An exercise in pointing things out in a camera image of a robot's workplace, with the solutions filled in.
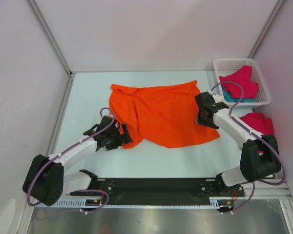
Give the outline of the white plastic basket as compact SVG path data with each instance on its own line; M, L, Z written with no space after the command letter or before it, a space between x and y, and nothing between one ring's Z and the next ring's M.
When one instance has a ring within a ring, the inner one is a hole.
M238 107L257 108L268 105L271 95L258 64L251 58L219 58L213 66L220 84L223 102L234 105L240 97Z

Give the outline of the orange t shirt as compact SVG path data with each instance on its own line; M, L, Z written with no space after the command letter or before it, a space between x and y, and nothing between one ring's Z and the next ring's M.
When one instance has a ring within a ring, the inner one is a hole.
M205 144L220 138L213 128L198 125L199 108L195 96L197 82L156 87L111 85L110 109L120 123L127 125L132 139L124 149L143 140L166 148Z

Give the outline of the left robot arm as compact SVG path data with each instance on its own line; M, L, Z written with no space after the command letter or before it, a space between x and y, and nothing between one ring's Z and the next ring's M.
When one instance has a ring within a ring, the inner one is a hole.
M35 156L22 186L28 205L34 206L31 198L36 199L37 204L52 206L62 195L71 192L83 190L88 195L96 193L98 182L94 180L95 174L80 170L69 175L68 169L102 148L110 151L132 142L125 123L103 116L99 124L85 131L76 143L64 151Z

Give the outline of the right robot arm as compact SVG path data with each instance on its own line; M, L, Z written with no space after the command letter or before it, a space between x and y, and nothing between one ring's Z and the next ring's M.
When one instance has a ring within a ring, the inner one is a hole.
M195 96L199 108L197 124L224 130L241 150L240 164L216 176L215 189L228 195L234 186L263 181L282 169L277 140L254 130L232 112L233 108L221 101L219 95L203 92Z

